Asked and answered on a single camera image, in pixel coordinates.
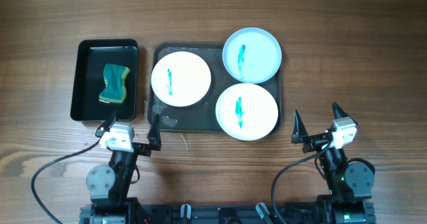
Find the white plate front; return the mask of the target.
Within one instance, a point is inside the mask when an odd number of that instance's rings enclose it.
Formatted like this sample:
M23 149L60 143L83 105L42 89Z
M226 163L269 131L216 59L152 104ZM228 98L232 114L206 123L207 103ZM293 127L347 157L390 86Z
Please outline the white plate front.
M255 141L276 126L279 111L273 96L263 87L239 83L228 87L216 103L216 119L230 136Z

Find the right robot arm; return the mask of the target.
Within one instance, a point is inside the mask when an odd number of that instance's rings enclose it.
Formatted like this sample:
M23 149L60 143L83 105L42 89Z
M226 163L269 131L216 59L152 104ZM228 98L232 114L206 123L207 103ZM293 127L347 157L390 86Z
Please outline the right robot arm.
M315 223L375 223L372 198L375 168L361 159L348 159L344 146L358 131L357 122L337 103L332 103L334 120L324 133L309 135L297 111L294 111L292 143L303 145L304 153L315 152L316 169L322 172L329 194L318 195Z

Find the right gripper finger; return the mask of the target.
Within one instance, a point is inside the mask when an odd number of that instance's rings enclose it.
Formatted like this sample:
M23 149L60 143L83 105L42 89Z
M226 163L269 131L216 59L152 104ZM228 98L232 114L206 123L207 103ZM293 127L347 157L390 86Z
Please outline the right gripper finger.
M292 133L292 143L298 144L298 143L304 143L308 139L308 132L306 131L306 128L301 120L300 114L298 113L298 110L294 110L294 130Z
M349 115L336 102L332 103L332 111L334 114L334 119L349 117Z

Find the white plate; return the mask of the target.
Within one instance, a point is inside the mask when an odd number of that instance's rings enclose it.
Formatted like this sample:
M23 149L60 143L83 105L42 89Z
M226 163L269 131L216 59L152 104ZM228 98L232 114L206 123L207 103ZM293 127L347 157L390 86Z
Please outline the white plate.
M187 107L200 101L211 85L211 71L198 55L187 51L170 53L155 64L151 88L164 103Z
M228 87L216 103L216 119L230 136L255 141L276 126L279 111L273 96L263 87L239 83Z

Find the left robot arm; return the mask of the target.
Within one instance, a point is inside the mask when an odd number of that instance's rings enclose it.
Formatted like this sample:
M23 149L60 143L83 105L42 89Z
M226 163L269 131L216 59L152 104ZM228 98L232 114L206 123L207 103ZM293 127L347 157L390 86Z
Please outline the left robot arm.
M91 206L82 209L80 223L150 223L149 214L136 197L127 196L137 169L137 158L149 157L161 149L159 115L155 116L147 134L147 143L136 143L133 125L117 121L116 113L106 119L95 136L102 148L112 151L106 165L94 167L87 175Z

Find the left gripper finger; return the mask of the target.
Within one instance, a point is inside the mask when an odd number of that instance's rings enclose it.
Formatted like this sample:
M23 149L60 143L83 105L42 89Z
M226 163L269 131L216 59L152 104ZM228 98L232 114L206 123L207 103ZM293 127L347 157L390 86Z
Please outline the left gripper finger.
M117 121L117 112L114 111L96 130L95 136L102 137L105 132L109 132L112 125Z
M154 151L161 150L161 135L159 130L159 114L156 114L147 134L149 147Z

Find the green yellow sponge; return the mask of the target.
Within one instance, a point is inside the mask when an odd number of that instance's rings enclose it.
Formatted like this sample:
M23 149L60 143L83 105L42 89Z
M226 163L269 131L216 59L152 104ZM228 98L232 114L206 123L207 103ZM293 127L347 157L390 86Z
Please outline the green yellow sponge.
M127 96L125 81L129 73L128 67L106 64L103 70L105 88L99 94L99 100L104 103L123 103Z

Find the pale blue plate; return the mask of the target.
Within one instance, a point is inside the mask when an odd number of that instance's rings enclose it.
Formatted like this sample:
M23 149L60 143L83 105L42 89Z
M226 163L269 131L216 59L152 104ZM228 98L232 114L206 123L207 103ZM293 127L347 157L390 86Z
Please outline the pale blue plate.
M282 50L269 32L247 27L233 33L225 42L222 59L228 73L244 83L271 79L282 63Z

